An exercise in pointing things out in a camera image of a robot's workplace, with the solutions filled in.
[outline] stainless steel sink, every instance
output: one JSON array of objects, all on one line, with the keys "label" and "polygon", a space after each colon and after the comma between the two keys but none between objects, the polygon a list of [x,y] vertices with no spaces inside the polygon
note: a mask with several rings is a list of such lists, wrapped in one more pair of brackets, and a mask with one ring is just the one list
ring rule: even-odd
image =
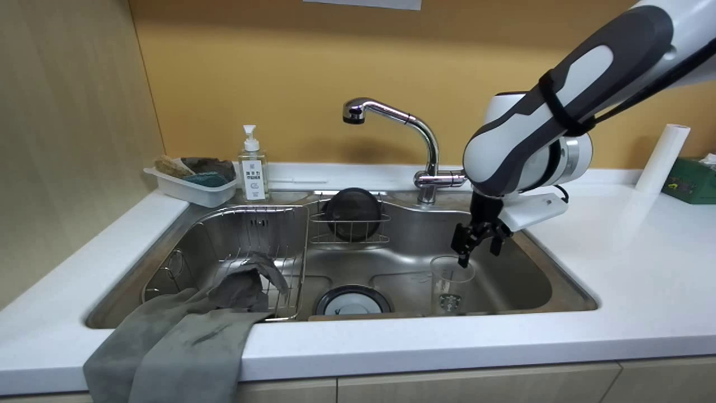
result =
[{"label": "stainless steel sink", "polygon": [[92,310],[90,326],[115,326],[134,307],[186,286],[204,289],[221,267],[268,255],[291,298],[263,282],[282,320],[414,319],[473,313],[585,311],[598,302],[528,236],[499,257],[476,249],[468,269],[450,251],[469,195],[441,195],[430,211],[411,193],[381,195],[368,237],[336,237],[321,217],[330,195],[282,193],[271,204],[188,208],[134,269]]}]

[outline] gray cloth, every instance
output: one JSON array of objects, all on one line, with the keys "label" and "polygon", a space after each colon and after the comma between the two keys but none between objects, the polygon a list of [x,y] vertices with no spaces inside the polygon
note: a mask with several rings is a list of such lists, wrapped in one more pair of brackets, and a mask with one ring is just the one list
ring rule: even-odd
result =
[{"label": "gray cloth", "polygon": [[268,316],[261,264],[249,259],[198,293],[186,289],[134,310],[83,367],[92,401],[229,403],[245,336]]}]

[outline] white countertop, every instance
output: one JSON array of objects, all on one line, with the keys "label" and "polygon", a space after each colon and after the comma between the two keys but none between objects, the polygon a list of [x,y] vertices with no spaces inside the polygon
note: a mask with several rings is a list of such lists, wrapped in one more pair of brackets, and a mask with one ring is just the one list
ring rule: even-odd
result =
[{"label": "white countertop", "polygon": [[[375,184],[375,172],[359,172],[350,186]],[[403,172],[382,172],[382,181],[410,186]],[[716,205],[640,198],[629,180],[633,172],[591,170],[568,186],[566,216],[529,228],[600,310],[254,325],[241,379],[716,353]],[[310,175],[291,184],[336,186]],[[85,313],[184,208],[147,195],[0,311],[0,394],[85,389],[81,366],[110,334],[87,329]]]}]

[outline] soap dispenser bottle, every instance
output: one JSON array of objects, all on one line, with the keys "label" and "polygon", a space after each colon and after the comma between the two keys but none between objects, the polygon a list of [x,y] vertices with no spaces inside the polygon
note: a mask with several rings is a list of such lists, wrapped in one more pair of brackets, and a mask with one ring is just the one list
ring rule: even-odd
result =
[{"label": "soap dispenser bottle", "polygon": [[241,150],[241,180],[244,198],[249,201],[268,200],[265,175],[263,175],[263,152],[261,143],[254,138],[254,125],[244,125],[244,150]]}]

